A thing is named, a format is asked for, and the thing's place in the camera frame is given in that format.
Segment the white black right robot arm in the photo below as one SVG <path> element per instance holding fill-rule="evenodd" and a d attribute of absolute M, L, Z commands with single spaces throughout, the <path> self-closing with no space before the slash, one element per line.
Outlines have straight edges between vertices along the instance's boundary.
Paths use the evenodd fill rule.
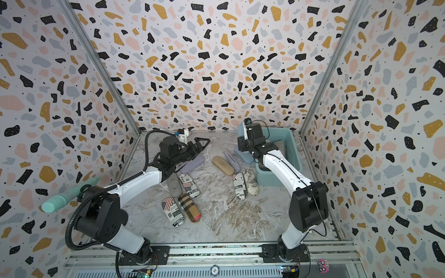
<path fill-rule="evenodd" d="M 267 142 L 259 123 L 246 118 L 238 149 L 249 152 L 259 163 L 271 170 L 291 196 L 290 225 L 279 236 L 277 250 L 281 259 L 290 261 L 298 252 L 308 233 L 329 217 L 327 186 L 302 175 L 273 142 Z"/>

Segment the dark grey fabric glasses case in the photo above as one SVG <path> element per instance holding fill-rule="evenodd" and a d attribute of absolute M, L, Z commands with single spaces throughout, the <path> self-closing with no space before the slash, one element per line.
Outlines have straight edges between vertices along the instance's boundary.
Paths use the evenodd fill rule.
<path fill-rule="evenodd" d="M 171 197 L 178 198 L 183 194 L 182 191 L 182 184 L 177 176 L 176 173 L 173 173 L 167 180 L 166 180 L 169 192 Z"/>

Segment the newspaper flag print glasses case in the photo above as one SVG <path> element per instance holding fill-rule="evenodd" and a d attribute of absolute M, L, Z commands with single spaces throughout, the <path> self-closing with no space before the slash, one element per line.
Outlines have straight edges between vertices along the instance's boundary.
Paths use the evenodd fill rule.
<path fill-rule="evenodd" d="M 235 195 L 238 199 L 244 200 L 246 198 L 246 183 L 244 180 L 243 173 L 238 172 L 232 176 Z"/>

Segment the tan fabric glasses case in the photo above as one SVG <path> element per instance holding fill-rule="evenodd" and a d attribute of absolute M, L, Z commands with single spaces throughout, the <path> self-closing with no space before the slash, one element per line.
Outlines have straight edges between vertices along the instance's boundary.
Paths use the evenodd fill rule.
<path fill-rule="evenodd" d="M 226 176 L 232 176 L 235 173 L 235 169 L 221 156 L 215 156 L 212 159 L 212 163 Z"/>

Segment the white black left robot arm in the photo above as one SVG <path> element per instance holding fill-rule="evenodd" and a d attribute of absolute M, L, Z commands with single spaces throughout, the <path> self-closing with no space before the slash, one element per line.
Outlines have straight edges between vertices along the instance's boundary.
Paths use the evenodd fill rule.
<path fill-rule="evenodd" d="M 195 159 L 210 144 L 206 138 L 182 142 L 169 132 L 159 144 L 153 157 L 145 153 L 142 170 L 113 185 L 90 187 L 69 220 L 65 244 L 72 251 L 101 245 L 130 256 L 137 263 L 149 260 L 152 250 L 150 240 L 127 227 L 130 218 L 127 207 L 134 200 L 141 200 L 150 188 L 166 181 L 179 166 Z"/>

